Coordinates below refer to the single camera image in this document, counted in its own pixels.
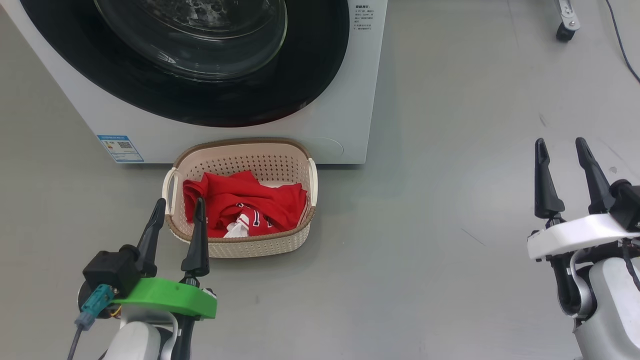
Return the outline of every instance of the gray floor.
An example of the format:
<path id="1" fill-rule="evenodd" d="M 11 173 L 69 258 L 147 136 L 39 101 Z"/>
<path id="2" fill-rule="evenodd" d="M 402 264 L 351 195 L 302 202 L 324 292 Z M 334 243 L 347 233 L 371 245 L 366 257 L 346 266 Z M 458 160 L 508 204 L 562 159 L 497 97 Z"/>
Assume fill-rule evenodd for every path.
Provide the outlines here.
<path id="1" fill-rule="evenodd" d="M 612 0 L 640 68 L 640 3 Z M 547 139 L 567 218 L 588 193 L 573 139 L 638 182 L 640 85 L 604 0 L 558 44 L 551 0 L 390 0 L 367 164 L 320 171 L 296 252 L 216 260 L 219 317 L 194 359 L 558 359 L 579 354 L 545 264 L 529 261 L 533 142 Z M 0 8 L 3 359 L 66 356 L 81 270 L 134 243 L 167 167 L 112 162 Z M 159 275 L 186 246 L 161 233 Z M 78 359 L 118 328 L 101 321 Z"/>

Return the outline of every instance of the brown basket rim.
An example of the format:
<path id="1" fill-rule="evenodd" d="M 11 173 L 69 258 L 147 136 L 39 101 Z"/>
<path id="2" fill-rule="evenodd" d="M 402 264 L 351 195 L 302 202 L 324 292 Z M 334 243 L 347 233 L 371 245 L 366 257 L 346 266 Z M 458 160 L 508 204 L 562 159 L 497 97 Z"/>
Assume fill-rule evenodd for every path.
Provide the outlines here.
<path id="1" fill-rule="evenodd" d="M 200 145 L 196 145 L 193 147 L 190 147 L 189 149 L 187 149 L 186 151 L 184 151 L 177 160 L 175 160 L 175 163 L 173 164 L 173 167 L 178 168 L 180 166 L 180 164 L 182 163 L 182 161 L 184 161 L 184 159 L 193 154 L 196 151 L 199 150 L 203 150 L 203 149 L 210 149 L 213 147 L 223 147 L 223 146 L 231 146 L 231 145 L 244 145 L 244 144 L 255 144 L 255 143 L 283 143 L 286 145 L 292 145 L 294 147 L 297 147 L 300 151 L 302 151 L 302 153 L 305 154 L 305 156 L 307 157 L 307 159 L 311 158 L 311 154 L 309 154 L 309 151 L 307 150 L 307 148 L 305 148 L 302 144 L 300 144 L 299 142 L 295 141 L 295 140 L 291 140 L 291 139 L 286 139 L 286 138 L 238 138 L 238 139 L 229 139 L 229 140 L 220 140 L 220 141 L 216 141 L 216 142 L 207 142 L 207 143 L 201 143 Z M 309 225 L 309 223 L 311 223 L 311 220 L 313 219 L 314 215 L 316 213 L 316 207 L 312 206 L 309 208 L 309 211 L 307 212 L 307 216 L 305 217 L 304 220 L 302 220 L 302 222 L 300 222 L 300 225 L 296 226 L 295 229 L 289 230 L 289 231 L 285 231 L 283 233 L 275 233 L 275 234 L 269 234 L 269 235 L 261 235 L 261 236 L 247 236 L 245 238 L 209 238 L 209 243 L 251 243 L 251 242 L 255 242 L 255 241 L 264 241 L 264 240 L 274 240 L 274 239 L 278 239 L 278 238 L 286 238 L 292 235 L 295 235 L 297 233 L 299 233 L 300 231 L 302 231 L 302 229 L 304 229 L 306 226 Z M 188 236 L 187 234 L 183 233 L 182 231 L 178 230 L 178 228 L 175 226 L 175 224 L 173 223 L 173 218 L 171 215 L 165 215 L 164 216 L 165 221 L 167 222 L 167 225 L 169 226 L 169 229 L 171 229 L 171 232 L 178 236 L 180 239 L 184 240 L 184 241 L 191 241 L 190 236 Z"/>

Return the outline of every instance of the washing machine door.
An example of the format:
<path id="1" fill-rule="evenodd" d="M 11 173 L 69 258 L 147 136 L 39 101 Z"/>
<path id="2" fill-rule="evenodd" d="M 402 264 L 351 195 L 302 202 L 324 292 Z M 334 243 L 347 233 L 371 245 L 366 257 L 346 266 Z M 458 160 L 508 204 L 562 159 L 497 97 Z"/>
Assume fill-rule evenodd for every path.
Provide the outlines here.
<path id="1" fill-rule="evenodd" d="M 252 126 L 302 109 L 335 77 L 349 35 L 347 0 L 21 2 L 96 85 L 202 126 Z"/>

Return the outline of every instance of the green plastic part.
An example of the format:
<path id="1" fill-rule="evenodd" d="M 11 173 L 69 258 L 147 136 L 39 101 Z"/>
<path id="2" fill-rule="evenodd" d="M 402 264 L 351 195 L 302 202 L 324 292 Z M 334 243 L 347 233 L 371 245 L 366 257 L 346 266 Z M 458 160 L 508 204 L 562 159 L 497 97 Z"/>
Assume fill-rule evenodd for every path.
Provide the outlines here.
<path id="1" fill-rule="evenodd" d="M 205 319 L 216 318 L 218 300 L 192 285 L 149 277 L 140 279 L 126 299 L 115 304 L 131 304 Z"/>

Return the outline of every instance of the white washing machine body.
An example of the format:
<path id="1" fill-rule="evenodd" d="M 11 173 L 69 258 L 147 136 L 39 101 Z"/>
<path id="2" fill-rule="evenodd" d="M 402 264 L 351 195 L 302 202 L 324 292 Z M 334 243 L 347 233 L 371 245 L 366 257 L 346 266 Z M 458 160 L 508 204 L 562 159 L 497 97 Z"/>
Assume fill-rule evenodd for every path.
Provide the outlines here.
<path id="1" fill-rule="evenodd" d="M 293 114 L 247 127 L 187 124 L 111 95 L 58 54 L 33 24 L 20 0 L 0 3 L 117 162 L 173 163 L 194 145 L 247 137 L 298 140 L 318 163 L 365 161 L 387 0 L 348 0 L 348 44 L 333 81 L 311 103 Z M 109 149 L 109 140 L 116 140 L 115 150 Z M 132 146 L 123 145 L 127 149 L 122 153 L 117 144 L 126 142 Z"/>

